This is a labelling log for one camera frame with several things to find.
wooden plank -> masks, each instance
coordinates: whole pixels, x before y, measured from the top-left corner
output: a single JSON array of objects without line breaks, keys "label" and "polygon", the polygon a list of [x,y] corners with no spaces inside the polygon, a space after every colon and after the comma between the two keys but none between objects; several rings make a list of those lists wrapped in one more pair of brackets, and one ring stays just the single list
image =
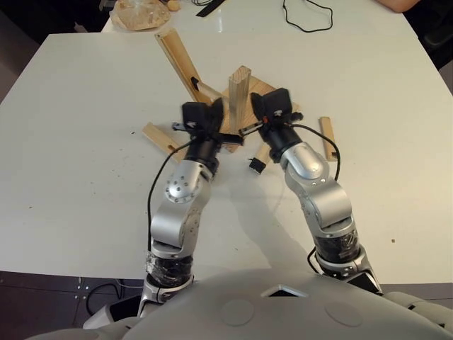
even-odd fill
[{"label": "wooden plank", "polygon": [[157,33],[155,36],[192,99],[211,104],[211,100],[207,96],[193,88],[192,77],[198,80],[201,80],[201,78],[195,66],[193,66],[178,32],[172,28],[166,32]]},{"label": "wooden plank", "polygon": [[[157,126],[153,125],[152,123],[148,123],[142,129],[143,134],[151,140],[155,145],[157,145],[163,152],[166,154],[170,154],[176,148],[180,147],[180,145],[172,140],[166,133],[162,132]],[[174,158],[177,162],[180,162],[184,159],[185,150],[181,150],[176,152],[172,158]]]},{"label": "wooden plank", "polygon": [[[262,96],[262,95],[268,94],[269,92],[272,92],[274,90],[275,90],[275,87],[269,85],[268,83],[254,77],[254,76],[250,77],[250,83],[248,85],[246,111],[245,111],[245,114],[243,117],[243,126],[242,127],[251,125],[253,123],[256,123],[256,121],[257,121],[255,115],[253,114],[252,103],[250,101],[250,94],[252,92],[255,92]],[[225,91],[222,92],[222,94],[226,97],[229,97],[229,90],[226,89]],[[296,104],[295,102],[292,102],[292,111],[295,112],[295,111],[299,111],[299,110],[300,110],[300,105]],[[220,131],[224,132],[224,133],[229,133],[229,131],[230,131],[229,126],[230,126],[229,114],[228,114],[228,112],[225,112],[224,122],[223,122],[223,125],[222,125],[222,128]]]},{"label": "wooden plank", "polygon": [[[319,125],[321,126],[321,133],[325,135],[327,138],[331,139],[333,142],[335,142],[335,138],[333,136],[333,128],[332,128],[332,123],[331,119],[329,117],[321,117],[319,118]],[[334,162],[337,160],[337,154],[335,152],[335,149],[331,145],[331,143],[327,142],[326,140],[323,140],[324,144],[324,151],[326,152],[326,158],[329,162]]]},{"label": "wooden plank", "polygon": [[241,66],[229,77],[229,127],[230,133],[235,135],[238,134],[239,129],[245,126],[243,119],[251,72],[248,67]]},{"label": "wooden plank", "polygon": [[218,92],[217,90],[213,89],[211,86],[199,81],[197,83],[197,87],[198,91],[204,94],[206,97],[209,97],[211,101],[215,101],[217,98],[222,98],[223,101],[226,101],[228,103],[229,100],[228,97]]}]

wooden stick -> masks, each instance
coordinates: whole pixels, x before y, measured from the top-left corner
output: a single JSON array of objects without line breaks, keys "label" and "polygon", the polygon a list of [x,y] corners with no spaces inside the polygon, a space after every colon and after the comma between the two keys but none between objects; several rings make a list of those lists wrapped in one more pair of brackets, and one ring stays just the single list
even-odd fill
[{"label": "wooden stick", "polygon": [[162,50],[164,50],[168,60],[173,65],[176,73],[180,77],[187,91],[194,101],[211,104],[211,100],[203,93],[193,88],[191,79],[195,77],[200,80],[195,66],[193,66],[192,60],[185,49],[181,38],[179,38],[178,32],[174,28],[169,31],[157,33],[156,39]]},{"label": "wooden stick", "polygon": [[222,102],[224,104],[224,114],[227,116],[228,108],[229,108],[229,98],[224,94],[214,90],[211,86],[202,83],[201,81],[197,81],[198,91],[204,94],[206,97],[210,98],[212,102],[214,102],[218,98],[222,98]]},{"label": "wooden stick", "polygon": [[251,70],[241,66],[229,77],[229,127],[234,134],[243,127],[250,75]]},{"label": "wooden stick", "polygon": [[215,101],[217,98],[222,98],[224,101],[228,102],[228,97],[221,94],[217,90],[214,90],[211,86],[202,83],[201,81],[197,82],[198,91],[204,94],[206,97],[209,97],[211,101]]},{"label": "wooden stick", "polygon": [[[332,128],[331,119],[329,117],[321,117],[321,118],[319,118],[319,124],[321,126],[321,133],[323,135],[325,135],[328,139],[335,142],[335,138],[333,136],[333,128]],[[335,152],[335,149],[331,145],[331,143],[327,142],[326,140],[323,140],[323,143],[324,143],[324,150],[326,152],[326,159],[329,162],[336,161],[337,154]]]},{"label": "wooden stick", "polygon": [[[168,135],[166,135],[152,123],[148,123],[145,127],[143,127],[142,132],[145,136],[147,136],[149,140],[151,140],[166,154],[170,154],[172,151],[175,151],[176,148],[180,147],[177,142],[172,140]],[[179,152],[176,152],[173,155],[173,158],[179,163],[184,159],[184,156],[185,150],[181,150]]]}]

black cable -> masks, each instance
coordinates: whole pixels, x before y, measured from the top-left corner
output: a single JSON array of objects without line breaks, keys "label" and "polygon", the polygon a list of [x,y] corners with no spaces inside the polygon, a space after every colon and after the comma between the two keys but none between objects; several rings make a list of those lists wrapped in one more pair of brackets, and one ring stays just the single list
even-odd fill
[{"label": "black cable", "polygon": [[296,23],[293,23],[293,22],[288,20],[288,9],[286,7],[286,0],[283,0],[283,10],[285,11],[285,20],[286,20],[286,22],[289,23],[291,26],[297,27],[298,29],[300,29],[302,32],[305,32],[305,33],[321,32],[322,30],[330,30],[333,27],[333,9],[331,9],[330,7],[325,7],[325,6],[318,5],[316,2],[313,2],[312,0],[306,0],[306,1],[309,2],[310,4],[318,6],[320,9],[327,9],[328,11],[330,11],[331,12],[331,25],[329,27],[327,27],[327,28],[317,28],[316,30],[305,30],[305,29],[303,29],[302,27],[300,27]]},{"label": "black cable", "polygon": [[192,4],[196,6],[206,6],[208,5],[212,0],[192,0]]},{"label": "black cable", "polygon": [[311,269],[317,274],[319,274],[318,270],[313,266],[311,262],[311,257],[313,256],[314,252],[316,251],[316,247],[313,247],[313,249],[309,252],[309,254],[306,256],[306,261],[309,263]]},{"label": "black cable", "polygon": [[120,292],[118,291],[118,288],[116,285],[114,285],[113,283],[105,283],[103,285],[99,285],[98,287],[96,288],[93,288],[91,290],[91,292],[88,293],[88,295],[86,296],[86,303],[85,303],[85,307],[86,307],[86,311],[88,312],[88,314],[90,314],[90,316],[93,316],[94,313],[91,311],[90,309],[90,306],[88,305],[89,301],[90,301],[90,298],[92,296],[92,294],[94,294],[96,291],[100,290],[101,288],[104,288],[104,287],[114,287],[115,289],[115,292],[116,292],[116,296],[117,298],[120,300],[121,299],[121,294]]},{"label": "black cable", "polygon": [[337,181],[338,177],[340,176],[341,157],[340,157],[340,150],[337,147],[337,145],[335,144],[335,142],[333,140],[331,140],[330,138],[326,137],[325,135],[323,135],[322,133],[320,133],[320,132],[316,131],[315,129],[312,129],[311,127],[308,127],[306,125],[293,124],[291,126],[294,128],[302,128],[302,129],[308,130],[308,131],[314,133],[316,136],[321,137],[323,140],[327,141],[330,145],[332,145],[332,147],[335,149],[335,152],[337,154],[337,171],[335,172],[335,180]]},{"label": "black cable", "polygon": [[181,151],[185,147],[188,147],[193,140],[185,143],[184,145],[181,145],[180,147],[177,147],[174,149],[168,156],[165,158],[165,161],[162,163],[161,168],[159,169],[159,172],[157,173],[156,177],[154,178],[153,185],[151,186],[151,189],[149,190],[148,194],[148,201],[147,201],[147,213],[148,213],[148,251],[151,251],[151,195],[153,194],[154,187],[156,186],[157,180],[159,179],[159,176],[161,175],[162,171],[164,170],[165,165],[169,161],[169,159],[178,151]]}]

dark floor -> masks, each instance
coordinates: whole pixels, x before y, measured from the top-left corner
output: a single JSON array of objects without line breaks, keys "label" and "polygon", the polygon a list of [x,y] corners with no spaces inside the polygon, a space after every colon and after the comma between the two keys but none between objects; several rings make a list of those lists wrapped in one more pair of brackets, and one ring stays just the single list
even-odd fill
[{"label": "dark floor", "polygon": [[[22,340],[56,329],[82,327],[89,318],[88,293],[105,283],[117,285],[116,280],[108,278],[0,272],[1,338]],[[124,280],[123,284],[138,287],[142,281]],[[453,284],[385,285],[383,288],[386,292],[402,291],[453,308]],[[125,288],[125,297],[141,292],[141,288]],[[116,300],[115,289],[104,287],[92,294],[90,308],[95,312]]]}]

